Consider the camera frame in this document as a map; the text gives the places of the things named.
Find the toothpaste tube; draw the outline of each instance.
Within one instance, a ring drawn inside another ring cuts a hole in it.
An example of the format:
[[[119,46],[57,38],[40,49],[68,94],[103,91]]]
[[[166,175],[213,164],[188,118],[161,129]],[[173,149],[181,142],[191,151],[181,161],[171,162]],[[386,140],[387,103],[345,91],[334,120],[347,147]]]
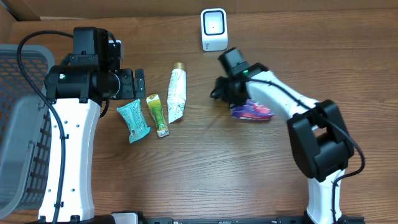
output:
[[[246,100],[245,105],[236,106],[231,110],[233,118],[268,121],[274,115],[268,107],[258,102]]]
[[[181,62],[174,64],[167,96],[167,109],[169,111],[169,124],[182,118],[185,102],[187,100],[187,73],[185,65]]]
[[[153,94],[147,97],[147,104],[150,114],[155,120],[157,135],[161,138],[169,135],[169,128],[166,125],[166,120],[163,115],[163,107],[160,102],[158,94]]]
[[[142,115],[139,100],[116,109],[122,115],[130,130],[130,144],[149,133],[150,127],[147,126],[144,115]]]

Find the gold cap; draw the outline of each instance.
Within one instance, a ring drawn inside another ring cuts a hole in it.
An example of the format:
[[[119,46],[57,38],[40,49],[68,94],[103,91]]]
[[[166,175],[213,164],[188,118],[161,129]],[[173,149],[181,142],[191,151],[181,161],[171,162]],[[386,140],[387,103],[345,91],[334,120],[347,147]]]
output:
[[[183,71],[186,71],[185,65],[184,65],[184,63],[182,63],[182,62],[177,62],[177,63],[175,63],[173,69],[176,69],[176,68],[179,68],[179,69],[181,69],[181,70],[183,70]]]

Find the wood grain surface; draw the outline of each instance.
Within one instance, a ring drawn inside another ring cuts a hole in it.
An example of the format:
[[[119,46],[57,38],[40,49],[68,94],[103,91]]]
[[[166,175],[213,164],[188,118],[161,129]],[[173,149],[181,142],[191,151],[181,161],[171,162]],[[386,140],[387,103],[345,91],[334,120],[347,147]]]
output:
[[[92,190],[96,214],[142,210],[147,217],[264,218],[301,215],[307,179],[292,159],[287,128],[230,118],[225,103],[209,99],[224,75],[221,52],[201,49],[198,16],[14,23],[9,41],[38,30],[72,33],[76,26],[110,30],[125,47],[123,68],[143,68],[147,95],[158,93],[167,117],[167,87],[175,62],[187,66],[187,105],[170,136],[152,131],[129,144],[129,131],[112,101],[95,134]],[[292,88],[337,102],[352,137],[363,148],[364,172],[342,185],[346,215],[368,223],[396,223],[398,213],[398,10],[276,12],[228,16],[230,46],[249,63],[261,62]],[[43,35],[29,41],[56,59],[72,40]],[[358,154],[348,171],[360,165]],[[19,211],[0,223],[36,220]]]

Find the white tube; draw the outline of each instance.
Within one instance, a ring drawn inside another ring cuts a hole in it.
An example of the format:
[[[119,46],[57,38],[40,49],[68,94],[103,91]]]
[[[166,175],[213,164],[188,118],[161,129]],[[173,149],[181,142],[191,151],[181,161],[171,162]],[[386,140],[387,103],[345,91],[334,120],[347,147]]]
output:
[[[185,102],[187,100],[187,73],[185,65],[181,62],[174,64],[167,96],[167,110],[169,111],[169,124],[182,118]]]

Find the yellow-green tube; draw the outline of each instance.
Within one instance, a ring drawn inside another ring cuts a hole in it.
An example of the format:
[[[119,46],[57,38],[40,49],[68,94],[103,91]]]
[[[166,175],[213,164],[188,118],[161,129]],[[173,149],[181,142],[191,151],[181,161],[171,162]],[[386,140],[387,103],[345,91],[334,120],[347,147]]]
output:
[[[163,107],[160,98],[157,94],[147,97],[147,104],[150,114],[155,120],[157,135],[161,138],[169,135],[169,128],[166,125],[166,120],[163,115]]]

